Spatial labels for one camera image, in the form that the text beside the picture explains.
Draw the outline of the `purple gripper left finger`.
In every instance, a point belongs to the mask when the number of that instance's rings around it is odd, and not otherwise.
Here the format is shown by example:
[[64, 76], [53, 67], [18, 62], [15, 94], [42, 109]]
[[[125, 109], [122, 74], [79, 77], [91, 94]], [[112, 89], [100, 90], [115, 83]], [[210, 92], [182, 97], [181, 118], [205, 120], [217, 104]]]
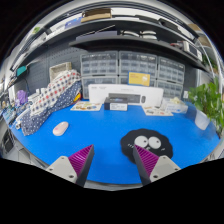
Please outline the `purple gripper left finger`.
[[83, 187], [87, 180], [93, 157], [94, 146], [90, 145], [69, 157], [60, 156], [47, 168], [47, 171]]

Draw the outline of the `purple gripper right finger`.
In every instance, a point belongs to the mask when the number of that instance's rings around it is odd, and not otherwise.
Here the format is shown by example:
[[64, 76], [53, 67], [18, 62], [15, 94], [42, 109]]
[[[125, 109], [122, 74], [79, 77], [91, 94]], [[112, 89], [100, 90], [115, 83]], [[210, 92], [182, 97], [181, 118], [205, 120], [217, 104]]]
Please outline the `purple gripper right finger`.
[[143, 186], [180, 170], [169, 157], [157, 156], [137, 145], [134, 146], [133, 157]]

